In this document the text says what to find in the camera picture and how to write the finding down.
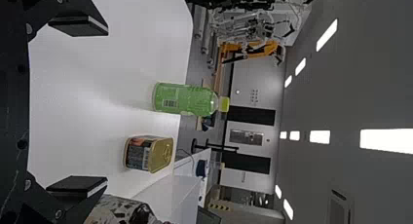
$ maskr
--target bottle cap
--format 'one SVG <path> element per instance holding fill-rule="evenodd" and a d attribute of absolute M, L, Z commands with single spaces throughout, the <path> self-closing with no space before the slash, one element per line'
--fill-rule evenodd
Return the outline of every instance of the bottle cap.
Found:
<path fill-rule="evenodd" d="M 230 98 L 226 96 L 219 97 L 219 108 L 220 112 L 228 112 L 230 110 Z"/>

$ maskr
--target wall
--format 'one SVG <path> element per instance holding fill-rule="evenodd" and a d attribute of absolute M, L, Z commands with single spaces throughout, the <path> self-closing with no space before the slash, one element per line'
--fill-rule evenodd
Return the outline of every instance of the wall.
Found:
<path fill-rule="evenodd" d="M 275 109 L 276 121 L 273 127 L 229 121 L 225 145 L 238 146 L 240 147 L 239 152 L 243 154 L 272 157 L 271 170 L 269 175 L 247 172 L 247 178 L 245 182 L 242 182 L 243 176 L 240 170 L 225 168 L 221 173 L 221 184 L 266 194 L 274 193 L 274 181 L 278 165 L 278 135 L 280 134 L 280 124 L 282 120 L 284 66 L 285 63 L 276 66 L 273 58 L 269 56 L 241 61 L 235 64 L 231 87 L 231 105 Z M 256 105 L 250 102 L 251 90 L 258 90 L 258 103 L 256 103 Z M 229 135 L 231 129 L 263 132 L 265 134 L 263 146 L 242 145 L 230 142 Z"/>
<path fill-rule="evenodd" d="M 70 174 L 108 176 L 108 193 L 131 197 L 163 172 L 125 169 L 125 140 L 176 140 L 179 116 L 151 111 L 151 97 L 158 81 L 185 82 L 192 19 L 184 0 L 94 2 L 109 37 L 46 26 L 30 43 L 29 170 L 44 186 Z"/>
<path fill-rule="evenodd" d="M 277 183 L 294 209 L 287 223 L 325 223 L 330 184 L 354 198 L 354 223 L 413 222 L 413 157 L 359 148 L 360 129 L 413 128 L 411 12 L 410 0 L 313 6 L 289 51 L 285 76 L 308 60 L 284 92 L 282 129 L 331 130 L 331 143 L 281 141 Z M 316 53 L 335 18 L 338 32 Z"/>

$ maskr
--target green plastic bottle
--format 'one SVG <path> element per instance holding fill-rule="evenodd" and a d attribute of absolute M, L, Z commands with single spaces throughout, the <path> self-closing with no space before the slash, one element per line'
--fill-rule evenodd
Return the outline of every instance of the green plastic bottle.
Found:
<path fill-rule="evenodd" d="M 228 112 L 230 99 L 210 89 L 187 85 L 158 83 L 153 92 L 155 111 L 206 117 L 216 110 Z"/>

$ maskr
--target white tabletop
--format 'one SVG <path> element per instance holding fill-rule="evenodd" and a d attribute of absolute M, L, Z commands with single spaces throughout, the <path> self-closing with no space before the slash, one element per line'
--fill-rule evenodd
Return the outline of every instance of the white tabletop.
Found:
<path fill-rule="evenodd" d="M 123 153 L 131 135 L 176 142 L 180 117 L 151 111 L 151 94 L 158 81 L 185 83 L 192 19 L 184 0 L 94 3 L 109 37 L 46 26 L 30 43 L 29 170 L 43 186 L 107 176 L 106 193 L 131 198 L 173 170 L 173 162 L 155 174 L 126 169 Z"/>

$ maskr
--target rectangular ceiling light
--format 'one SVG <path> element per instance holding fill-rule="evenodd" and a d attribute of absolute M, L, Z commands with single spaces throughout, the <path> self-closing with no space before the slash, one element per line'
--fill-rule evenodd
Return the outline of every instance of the rectangular ceiling light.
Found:
<path fill-rule="evenodd" d="M 281 139 L 286 139 L 286 131 L 282 131 L 282 132 L 280 133 L 280 138 L 281 138 Z"/>
<path fill-rule="evenodd" d="M 361 130 L 360 148 L 413 154 L 413 129 Z"/>
<path fill-rule="evenodd" d="M 286 78 L 285 80 L 285 87 L 287 88 L 292 82 L 292 76 L 288 76 L 288 78 Z"/>
<path fill-rule="evenodd" d="M 292 218 L 294 217 L 294 210 L 292 209 L 291 205 L 289 205 L 289 202 L 287 199 L 284 200 L 283 207 L 289 219 L 292 220 Z"/>
<path fill-rule="evenodd" d="M 334 35 L 334 33 L 336 33 L 337 27 L 338 27 L 338 19 L 336 19 L 335 21 L 333 21 L 333 23 L 331 23 L 328 29 L 324 32 L 324 34 L 322 34 L 322 36 L 317 41 L 317 52 L 319 52 L 319 50 L 321 50 L 321 48 L 325 45 L 325 43 L 327 43 L 328 40 L 330 40 L 330 38 Z"/>
<path fill-rule="evenodd" d="M 300 131 L 292 131 L 289 133 L 289 139 L 298 141 L 300 140 Z"/>
<path fill-rule="evenodd" d="M 329 144 L 330 143 L 330 131 L 310 131 L 310 142 Z"/>
<path fill-rule="evenodd" d="M 276 185 L 276 194 L 279 199 L 282 198 L 282 189 L 279 187 L 279 185 Z"/>
<path fill-rule="evenodd" d="M 306 67 L 306 62 L 307 60 L 305 58 L 301 60 L 300 64 L 298 64 L 297 68 L 295 68 L 295 76 L 300 74 L 300 72 L 304 69 L 304 67 Z"/>

